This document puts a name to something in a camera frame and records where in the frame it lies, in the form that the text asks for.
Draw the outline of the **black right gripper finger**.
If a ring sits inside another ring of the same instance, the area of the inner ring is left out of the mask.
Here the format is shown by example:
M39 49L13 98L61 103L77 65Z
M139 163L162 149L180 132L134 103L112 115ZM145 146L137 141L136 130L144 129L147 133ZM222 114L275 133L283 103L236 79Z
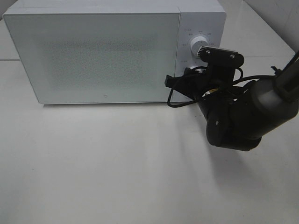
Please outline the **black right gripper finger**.
M197 56L208 65L228 68L239 68L244 64L245 60L243 55L236 51L210 46L201 46Z
M192 89L192 85L196 82L200 77L203 70L206 69L199 69L199 70L189 70L189 68L185 68L183 71L183 75L180 77L172 77L170 75L166 75L165 78L165 87L171 88L178 92L188 92Z

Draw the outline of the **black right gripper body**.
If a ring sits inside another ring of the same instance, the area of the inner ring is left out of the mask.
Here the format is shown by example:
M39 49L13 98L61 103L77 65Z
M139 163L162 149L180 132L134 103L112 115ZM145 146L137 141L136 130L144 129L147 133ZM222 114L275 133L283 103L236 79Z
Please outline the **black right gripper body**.
M205 66L206 70L202 71L201 77L193 83L192 89L183 92L185 97L192 100L199 99L207 91L216 89L216 95L223 98L233 98L234 95L228 90L234 80L236 68L221 67L215 65Z

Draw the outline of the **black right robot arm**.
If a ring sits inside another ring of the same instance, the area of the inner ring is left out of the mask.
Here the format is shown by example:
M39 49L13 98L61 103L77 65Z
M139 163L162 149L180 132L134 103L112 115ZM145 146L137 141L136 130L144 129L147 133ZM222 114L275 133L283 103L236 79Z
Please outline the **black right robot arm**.
M206 119L206 137L216 147L254 149L262 137L299 112L299 56L273 75L240 76L243 55L200 47L206 66L185 68L180 77L167 75L165 86L198 104Z

